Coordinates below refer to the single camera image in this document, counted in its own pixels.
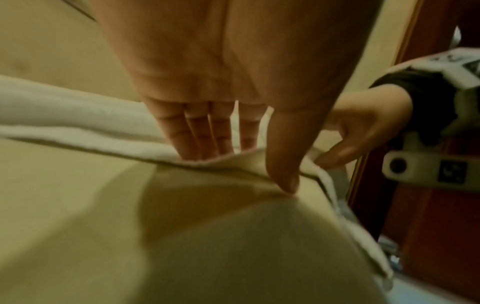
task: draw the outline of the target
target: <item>fabric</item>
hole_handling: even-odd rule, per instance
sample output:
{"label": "fabric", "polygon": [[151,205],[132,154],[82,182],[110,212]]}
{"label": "fabric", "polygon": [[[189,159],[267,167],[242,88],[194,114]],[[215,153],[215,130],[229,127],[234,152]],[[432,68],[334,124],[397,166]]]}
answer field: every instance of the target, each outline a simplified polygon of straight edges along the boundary
{"label": "fabric", "polygon": [[0,135],[22,140],[0,140],[1,303],[386,302],[385,257],[307,158],[287,196],[262,148],[182,162],[141,104],[8,78]]}

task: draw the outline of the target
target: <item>black sleeve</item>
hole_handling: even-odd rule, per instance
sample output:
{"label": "black sleeve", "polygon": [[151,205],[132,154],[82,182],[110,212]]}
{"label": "black sleeve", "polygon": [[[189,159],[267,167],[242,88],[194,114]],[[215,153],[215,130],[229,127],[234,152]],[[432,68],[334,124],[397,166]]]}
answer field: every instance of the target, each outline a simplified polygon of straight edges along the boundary
{"label": "black sleeve", "polygon": [[457,118],[456,88],[441,73],[406,69],[377,79],[370,87],[394,84],[411,97],[413,113],[405,131],[417,131],[425,144],[434,144],[440,131]]}

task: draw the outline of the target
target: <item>human hand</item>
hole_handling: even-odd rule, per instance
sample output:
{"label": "human hand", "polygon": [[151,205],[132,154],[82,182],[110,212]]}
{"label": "human hand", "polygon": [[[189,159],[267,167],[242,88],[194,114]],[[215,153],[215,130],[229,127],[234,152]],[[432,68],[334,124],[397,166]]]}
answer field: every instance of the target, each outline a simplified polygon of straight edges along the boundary
{"label": "human hand", "polygon": [[412,110],[409,94],[396,85],[342,94],[323,127],[339,131],[342,141],[319,156],[315,163],[331,169],[358,159],[405,128]]}
{"label": "human hand", "polygon": [[349,79],[381,0],[92,0],[150,112],[184,159],[242,150],[267,130],[266,168],[293,193],[299,165]]}

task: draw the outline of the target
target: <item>hand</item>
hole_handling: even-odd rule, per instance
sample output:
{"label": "hand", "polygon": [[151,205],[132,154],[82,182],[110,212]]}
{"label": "hand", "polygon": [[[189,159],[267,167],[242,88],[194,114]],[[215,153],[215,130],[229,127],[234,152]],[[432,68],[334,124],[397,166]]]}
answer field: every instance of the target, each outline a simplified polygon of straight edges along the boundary
{"label": "hand", "polygon": [[315,163],[331,169],[358,159],[405,128],[412,110],[410,96],[396,85],[342,94],[324,125],[326,130],[339,131],[342,141]]}
{"label": "hand", "polygon": [[184,159],[256,146],[271,106],[266,167],[295,192],[299,165],[361,56],[381,0],[93,0],[96,18]]}

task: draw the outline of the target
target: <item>white plastic piece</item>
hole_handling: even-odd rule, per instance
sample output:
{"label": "white plastic piece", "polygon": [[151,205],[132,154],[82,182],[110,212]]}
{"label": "white plastic piece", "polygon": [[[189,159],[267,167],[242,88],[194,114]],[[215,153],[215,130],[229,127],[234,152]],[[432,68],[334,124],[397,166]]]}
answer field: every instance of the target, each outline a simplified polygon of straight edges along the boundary
{"label": "white plastic piece", "polygon": [[[395,168],[392,162],[401,164]],[[391,151],[383,159],[382,173],[402,183],[480,192],[480,158]]]}

